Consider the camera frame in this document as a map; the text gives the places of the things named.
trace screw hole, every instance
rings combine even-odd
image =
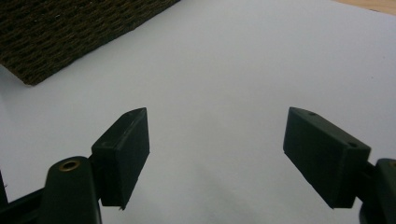
[[[347,144],[350,145],[351,147],[357,147],[358,146],[355,143],[347,143]]]
[[[79,161],[66,161],[59,166],[59,170],[62,172],[69,172],[79,167]]]

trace woven basket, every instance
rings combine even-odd
[[[0,64],[35,85],[179,0],[2,0]]]

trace white surface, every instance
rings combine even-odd
[[[91,154],[148,108],[151,154],[104,223],[359,223],[284,155],[289,106],[396,158],[396,18],[333,1],[184,0],[35,87],[0,68],[0,166],[10,200]]]

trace wicker basket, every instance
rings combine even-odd
[[[35,85],[178,1],[0,1],[0,64]]]

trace wooden surface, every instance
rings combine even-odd
[[[396,0],[335,0],[356,7],[396,15]]]

